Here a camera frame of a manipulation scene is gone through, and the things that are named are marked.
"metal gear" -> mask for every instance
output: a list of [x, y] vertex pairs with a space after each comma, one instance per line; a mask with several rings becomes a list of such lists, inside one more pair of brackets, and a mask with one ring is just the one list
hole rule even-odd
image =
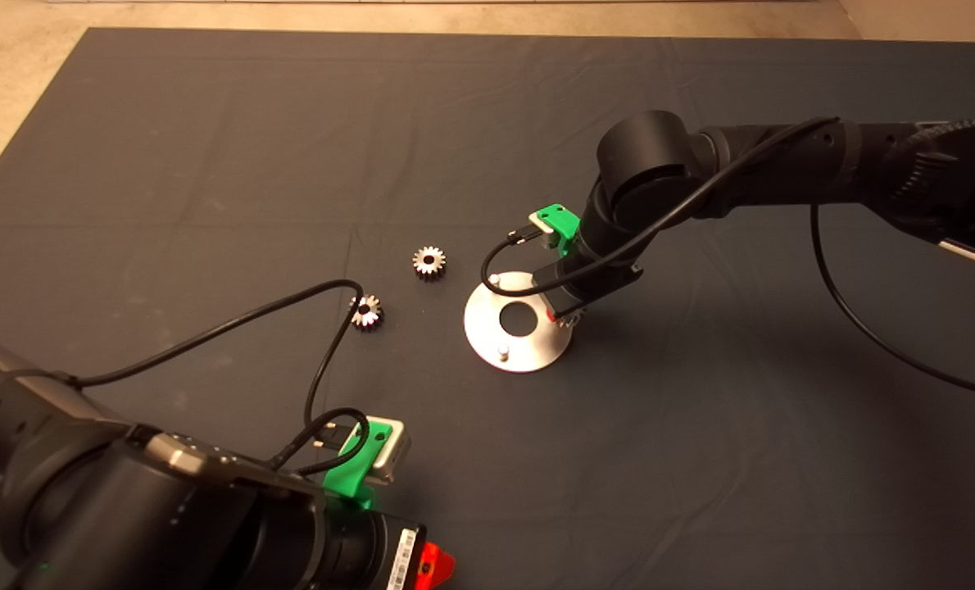
[[436, 246], [423, 246], [411, 258], [411, 265], [415, 273], [422, 280], [436, 280], [443, 276], [446, 269], [447, 257]]
[[[349, 305], [356, 302], [356, 298], [349, 299]], [[354, 328], [361, 332], [369, 329], [378, 328], [383, 321], [382, 302], [375, 295], [364, 295], [360, 299], [360, 305], [356, 308], [351, 320]]]

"black cable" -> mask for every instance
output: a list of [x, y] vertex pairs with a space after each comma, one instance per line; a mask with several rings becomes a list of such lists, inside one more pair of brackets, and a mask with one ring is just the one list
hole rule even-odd
[[925, 363], [919, 361], [907, 355], [906, 352], [900, 351], [899, 348], [893, 347], [893, 345], [886, 343], [886, 341], [878, 336], [876, 332], [873, 332], [868, 325], [865, 324], [862, 319], [851, 310], [851, 306], [848, 306], [848, 302], [845, 302], [844, 296], [838, 290], [837, 285], [833, 283], [833, 278], [829, 274], [829, 268], [826, 265], [826, 258], [822, 251], [822, 239], [819, 235], [819, 206], [813, 204], [810, 207], [810, 223], [812, 223], [812, 248], [814, 249], [814, 256], [816, 256], [816, 262], [819, 266], [819, 274], [822, 275], [822, 281], [826, 284], [826, 290], [829, 291], [829, 295], [833, 298], [833, 301], [837, 303], [837, 306], [841, 308], [844, 315], [851, 320], [851, 323], [859, 329], [860, 332], [866, 335], [867, 338], [873, 340], [879, 347], [884, 348], [888, 351], [888, 354], [893, 355], [893, 357], [899, 359], [910, 365], [917, 370], [921, 370], [922, 373], [929, 374], [931, 377], [940, 379], [941, 381], [946, 381], [948, 384], [957, 385], [959, 388], [966, 388], [969, 391], [975, 392], [975, 382], [967, 381], [960, 377], [955, 377], [952, 374], [945, 373], [943, 370], [936, 369], [934, 366], [925, 365]]
[[310, 288], [304, 288], [302, 291], [277, 299], [275, 302], [270, 302], [266, 303], [264, 306], [255, 307], [254, 310], [250, 310], [248, 313], [241, 314], [240, 316], [230, 319], [229, 321], [225, 321], [223, 324], [218, 324], [215, 326], [215, 328], [207, 329], [196, 336], [192, 336], [192, 338], [189, 340], [185, 340], [184, 343], [175, 344], [173, 347], [167, 348], [165, 351], [158, 352], [147, 359], [134, 363], [134, 365], [125, 366], [124, 369], [111, 370], [109, 373], [95, 374], [91, 377], [76, 377], [74, 374], [56, 372], [54, 373], [54, 376], [56, 376], [54, 378], [63, 382], [65, 385], [69, 385], [72, 388], [77, 389], [95, 388], [95, 386], [98, 385], [113, 384], [121, 379], [133, 377], [135, 374], [143, 373], [146, 372], [146, 370], [153, 369], [155, 366], [162, 365], [162, 363], [165, 363], [170, 359], [183, 355], [185, 352], [192, 351], [193, 348], [199, 347], [200, 344], [207, 343], [207, 341], [213, 340], [226, 332], [232, 331], [232, 329], [240, 328], [241, 325], [247, 324], [247, 322], [254, 321], [262, 316], [282, 310], [285, 307], [293, 306], [294, 303], [304, 302], [304, 300], [308, 298], [314, 297], [315, 295], [320, 295], [320, 293], [325, 291], [333, 290], [333, 288], [352, 288], [353, 291], [356, 291], [356, 297], [354, 297], [352, 306], [350, 306], [349, 315], [347, 315], [342, 322], [342, 328], [339, 329], [335, 334], [334, 340], [331, 341], [330, 347], [328, 347], [323, 360], [320, 362], [319, 369], [316, 370], [316, 375], [314, 380], [312, 380], [312, 385], [309, 386], [309, 397], [311, 397], [315, 395], [316, 386], [320, 384], [320, 378], [323, 377], [324, 370], [327, 369], [327, 365], [331, 361], [331, 356], [334, 355], [335, 348], [338, 347], [338, 343], [340, 343], [342, 340], [342, 336], [345, 336], [346, 328], [348, 328], [349, 325], [349, 319], [353, 317], [353, 314], [356, 314], [356, 309], [360, 306], [360, 299], [364, 294], [364, 288], [354, 280], [328, 280], [326, 283], [315, 284]]
[[653, 235], [656, 235], [656, 233], [659, 233], [664, 228], [667, 228], [674, 218], [683, 216], [683, 213], [685, 213], [687, 209], [697, 205], [702, 198], [708, 197], [710, 191], [713, 190], [717, 184], [723, 183], [724, 180], [731, 178], [732, 175], [735, 175], [736, 172], [740, 171], [742, 168], [745, 168], [747, 164], [752, 163], [752, 161], [756, 160], [757, 157], [763, 156], [776, 146], [788, 141], [788, 139], [801, 138], [803, 135], [809, 134], [809, 132], [818, 129], [818, 127], [836, 123], [839, 120], [839, 117], [835, 116], [816, 117], [816, 119], [806, 120], [803, 123], [786, 127], [786, 129], [783, 131], [779, 131], [778, 134], [772, 135], [771, 138], [765, 139], [760, 144], [757, 144], [749, 151], [743, 153], [742, 156], [735, 158], [735, 161], [732, 161], [732, 163], [726, 168], [723, 168], [723, 170], [717, 172], [716, 175], [711, 176], [711, 178], [702, 183], [700, 187], [692, 191], [691, 194], [687, 195], [687, 197], [685, 197], [683, 201], [675, 206], [671, 212], [667, 213], [666, 216], [661, 217], [660, 220], [657, 220], [655, 223], [648, 225], [644, 231], [633, 236], [633, 238], [630, 238], [629, 242], [623, 243], [622, 246], [617, 247], [614, 251], [600, 259], [597, 259], [597, 261], [590, 262], [589, 265], [582, 266], [582, 268], [578, 269], [577, 271], [565, 274], [558, 279], [548, 281], [548, 283], [537, 284], [535, 287], [521, 288], [520, 290], [516, 291], [506, 290], [505, 288], [500, 288], [497, 287], [497, 285], [491, 284], [491, 281], [488, 280], [488, 277], [491, 276], [491, 272], [488, 267], [491, 266], [492, 259], [494, 259], [499, 252], [509, 246], [514, 246], [516, 243], [521, 242], [522, 238], [515, 233], [507, 236], [505, 242], [499, 243], [498, 246], [493, 247], [491, 253], [484, 258], [483, 264], [480, 265], [480, 281], [484, 284], [484, 287], [487, 287], [488, 290], [491, 290], [493, 293], [506, 295], [507, 297], [526, 297], [528, 295], [538, 295], [546, 291], [550, 291], [553, 288], [564, 287], [564, 285], [570, 284], [571, 281], [581, 279], [584, 276], [588, 276], [589, 274], [599, 271], [599, 269], [604, 268], [604, 266], [610, 265], [611, 262], [617, 261], [619, 258], [621, 258], [623, 254], [633, 250], [634, 247], [641, 245], [641, 243], [644, 243], [645, 240], [651, 239]]
[[284, 463], [288, 462], [294, 456], [294, 453], [299, 452], [299, 449], [312, 440], [316, 433], [323, 429], [328, 422], [340, 417], [340, 415], [351, 415], [359, 423], [360, 439], [356, 441], [356, 446], [340, 456], [335, 456], [334, 459], [315, 463], [308, 467], [302, 467], [300, 470], [296, 470], [296, 473], [301, 475], [318, 474], [320, 471], [331, 470], [331, 468], [338, 467], [342, 463], [352, 459], [367, 444], [368, 437], [371, 434], [371, 426], [367, 421], [367, 415], [364, 415], [363, 411], [359, 411], [353, 407], [337, 407], [334, 410], [323, 412], [323, 414], [309, 421], [308, 425], [300, 433], [296, 434], [288, 445], [280, 449], [280, 452], [275, 453], [273, 458], [266, 461], [266, 466], [270, 467], [271, 470], [280, 470], [284, 466]]
[[312, 406], [314, 406], [314, 400], [316, 396], [316, 389], [320, 386], [320, 381], [323, 380], [324, 374], [327, 372], [327, 366], [330, 365], [331, 359], [334, 358], [334, 352], [338, 350], [338, 344], [342, 342], [345, 337], [346, 332], [349, 329], [349, 322], [356, 314], [356, 311], [360, 309], [361, 299], [364, 296], [364, 288], [361, 287], [359, 283], [354, 280], [349, 279], [335, 279], [328, 280], [325, 283], [312, 285], [310, 288], [304, 288], [302, 291], [293, 293], [286, 297], [275, 300], [275, 302], [266, 303], [264, 306], [256, 307], [254, 310], [250, 310], [247, 313], [241, 314], [229, 321], [223, 322], [223, 324], [218, 324], [215, 328], [207, 329], [204, 332], [192, 336], [192, 338], [185, 340], [184, 343], [175, 344], [173, 347], [167, 348], [165, 351], [158, 352], [157, 354], [140, 360], [134, 363], [134, 365], [129, 365], [124, 367], [124, 369], [111, 370], [109, 373], [96, 374], [92, 377], [76, 377], [74, 374], [67, 374], [64, 372], [54, 372], [48, 376], [57, 379], [71, 386], [72, 388], [83, 389], [83, 388], [94, 388], [98, 385], [113, 384], [121, 379], [127, 379], [128, 377], [133, 377], [136, 374], [146, 372], [146, 370], [153, 369], [155, 366], [162, 365], [174, 359], [180, 355], [185, 354], [185, 352], [192, 351], [193, 348], [199, 347], [207, 341], [213, 340], [226, 332], [232, 331], [232, 329], [240, 328], [241, 325], [247, 324], [247, 322], [254, 321], [260, 317], [266, 316], [268, 314], [280, 311], [288, 306], [293, 306], [294, 303], [304, 302], [304, 300], [319, 295], [320, 293], [333, 290], [333, 288], [352, 288], [356, 295], [352, 300], [352, 305], [349, 306], [349, 313], [342, 318], [342, 323], [338, 326], [338, 331], [334, 333], [334, 339], [331, 340], [330, 345], [327, 347], [327, 351], [324, 352], [324, 357], [320, 360], [320, 366], [316, 369], [314, 378], [312, 378], [311, 384], [309, 384], [308, 392], [306, 393], [304, 410], [302, 414], [302, 421], [304, 427], [300, 433], [297, 434], [293, 440], [282, 449], [281, 452], [277, 453], [273, 459], [268, 461], [274, 470], [278, 470], [283, 464], [297, 452], [297, 449], [301, 448], [307, 444], [312, 438], [329, 422], [332, 418], [338, 417], [338, 415], [352, 415], [353, 418], [357, 419], [361, 425], [361, 439], [357, 441], [356, 447], [351, 451], [344, 453], [341, 456], [335, 456], [334, 459], [316, 463], [308, 467], [304, 467], [303, 471], [308, 474], [319, 473], [320, 471], [330, 470], [330, 468], [337, 467], [349, 461], [360, 449], [364, 447], [367, 443], [367, 433], [369, 432], [369, 426], [367, 422], [366, 415], [363, 412], [354, 410], [354, 408], [344, 407], [338, 408], [337, 410], [327, 411], [325, 414], [319, 415], [319, 417], [312, 418]]

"green gripper mount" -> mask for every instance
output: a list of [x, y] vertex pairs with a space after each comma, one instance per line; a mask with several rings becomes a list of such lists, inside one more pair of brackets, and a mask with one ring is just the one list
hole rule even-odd
[[555, 247], [561, 257], [567, 256], [574, 243], [574, 235], [578, 232], [578, 216], [566, 206], [555, 204], [544, 206], [532, 213], [532, 223], [543, 230], [548, 247]]
[[[370, 511], [374, 504], [374, 488], [365, 484], [364, 478], [367, 477], [368, 471], [374, 465], [382, 447], [386, 445], [386, 441], [393, 434], [393, 427], [389, 424], [369, 421], [368, 426], [370, 426], [371, 434], [364, 448], [361, 448], [360, 452], [357, 452], [356, 456], [349, 461], [327, 471], [327, 474], [324, 474], [323, 482], [324, 489], [337, 493], [341, 497], [349, 497], [350, 500], [360, 504], [365, 511]], [[349, 449], [356, 446], [356, 442], [360, 440], [360, 437], [357, 436], [360, 432], [360, 426], [356, 428], [353, 436], [349, 437], [346, 444], [342, 446], [342, 450], [338, 452], [339, 455], [349, 452]]]

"spur gear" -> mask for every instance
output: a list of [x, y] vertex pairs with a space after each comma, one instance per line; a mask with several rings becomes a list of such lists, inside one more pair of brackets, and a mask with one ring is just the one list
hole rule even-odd
[[[350, 305], [355, 301], [355, 297], [349, 299]], [[360, 331], [366, 332], [378, 328], [383, 321], [382, 302], [375, 295], [364, 295], [350, 321]]]
[[447, 257], [443, 250], [435, 246], [423, 246], [411, 258], [411, 265], [415, 273], [422, 280], [436, 280], [443, 276], [446, 269]]

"plate hole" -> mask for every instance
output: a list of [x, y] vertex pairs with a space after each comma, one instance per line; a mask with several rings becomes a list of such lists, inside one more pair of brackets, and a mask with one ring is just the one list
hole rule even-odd
[[535, 332], [536, 326], [539, 325], [535, 310], [525, 302], [512, 302], [502, 307], [502, 311], [498, 314], [498, 321], [507, 334], [518, 338]]

